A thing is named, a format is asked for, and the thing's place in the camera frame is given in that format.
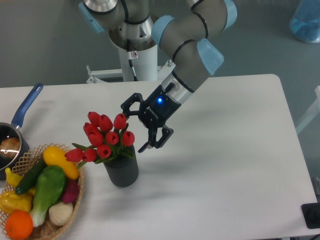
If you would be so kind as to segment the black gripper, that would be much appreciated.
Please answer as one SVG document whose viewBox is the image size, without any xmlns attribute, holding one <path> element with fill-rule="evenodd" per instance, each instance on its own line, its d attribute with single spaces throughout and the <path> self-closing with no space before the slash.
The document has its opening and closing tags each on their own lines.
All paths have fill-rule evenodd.
<svg viewBox="0 0 320 240">
<path fill-rule="evenodd" d="M 134 103 L 139 103 L 138 110 L 131 110 Z M 148 128 L 148 140 L 138 150 L 138 153 L 142 153 L 146 149 L 163 147 L 174 133 L 172 128 L 163 125 L 180 106 L 180 103 L 167 95 L 161 85 L 146 100 L 143 99 L 141 93 L 135 92 L 120 105 L 126 119 L 137 116 L 143 125 Z M 161 137 L 157 140 L 158 128 L 161 128 Z"/>
</svg>

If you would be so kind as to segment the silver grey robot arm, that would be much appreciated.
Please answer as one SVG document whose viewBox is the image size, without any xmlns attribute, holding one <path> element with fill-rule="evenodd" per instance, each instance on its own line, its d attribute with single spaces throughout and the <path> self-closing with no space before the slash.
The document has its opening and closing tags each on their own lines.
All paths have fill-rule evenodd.
<svg viewBox="0 0 320 240">
<path fill-rule="evenodd" d="M 161 148 L 173 134 L 166 121 L 224 62 L 208 38 L 237 19 L 231 0 L 190 0 L 182 20 L 154 16 L 147 0 L 83 0 L 79 9 L 92 29 L 107 31 L 117 47 L 126 82 L 155 81 L 157 49 L 173 69 L 147 97 L 134 93 L 122 105 L 126 117 L 137 116 L 148 130 L 143 149 Z"/>
</svg>

